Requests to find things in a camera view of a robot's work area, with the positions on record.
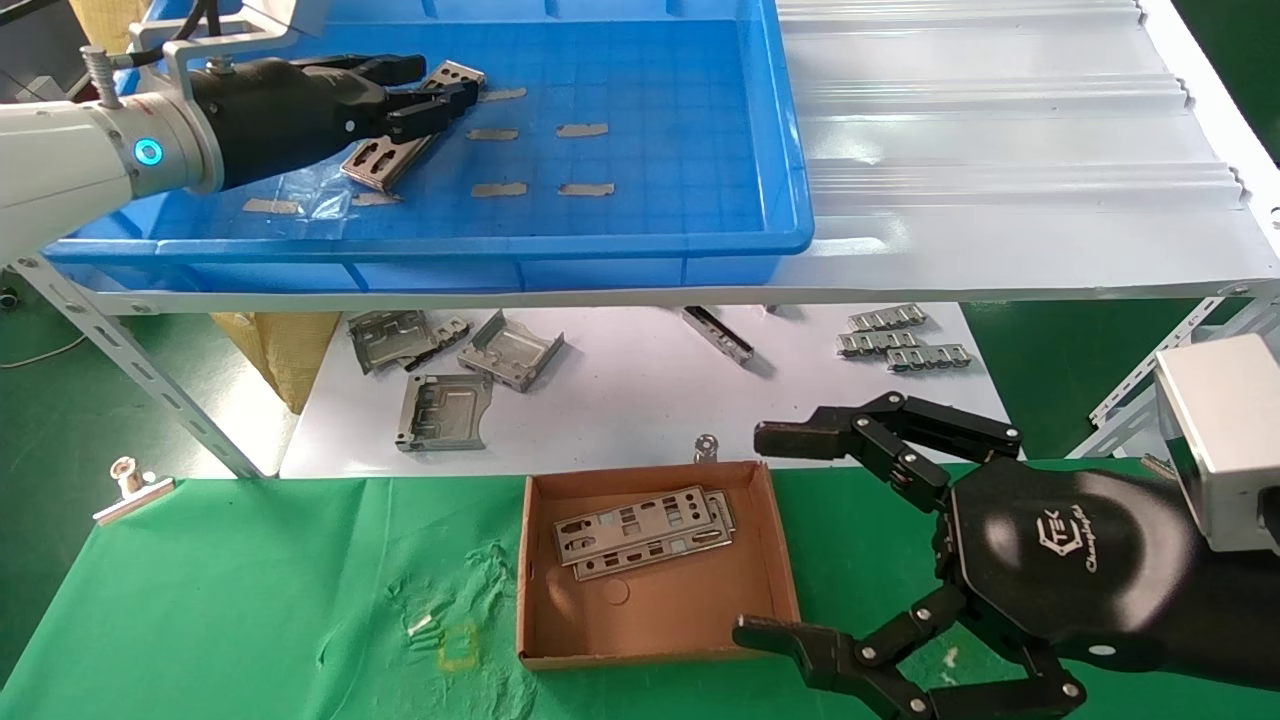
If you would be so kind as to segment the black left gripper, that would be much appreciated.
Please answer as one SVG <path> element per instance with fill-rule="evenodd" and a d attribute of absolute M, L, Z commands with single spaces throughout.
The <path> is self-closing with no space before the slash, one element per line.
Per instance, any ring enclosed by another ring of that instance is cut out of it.
<path fill-rule="evenodd" d="M 472 108 L 481 82 L 461 79 L 429 88 L 387 88 L 421 79 L 420 54 L 339 54 L 289 61 L 242 61 L 227 73 L 191 74 L 195 105 L 218 145 L 227 191 L 325 160 L 375 136 L 384 114 L 393 143 L 447 131 Z"/>

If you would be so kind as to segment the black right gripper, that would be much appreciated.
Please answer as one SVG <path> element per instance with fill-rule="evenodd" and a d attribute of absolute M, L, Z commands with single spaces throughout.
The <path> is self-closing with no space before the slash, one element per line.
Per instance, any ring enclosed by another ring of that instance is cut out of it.
<path fill-rule="evenodd" d="M 940 573 L 955 585 L 869 637 L 739 616 L 733 643 L 791 659 L 810 689 L 851 696 L 881 719 L 1064 719 L 1087 691 L 1059 657 L 1277 689 L 1277 556 L 1213 551 L 1172 484 L 988 462 L 1019 455 L 1018 428 L 896 392 L 819 406 L 805 421 L 760 421 L 753 447 L 851 457 L 915 509 L 945 510 Z M 950 474 L 920 447 L 988 464 L 948 492 Z M 961 621 L 1025 675 L 927 691 L 902 674 L 901 662 Z"/>

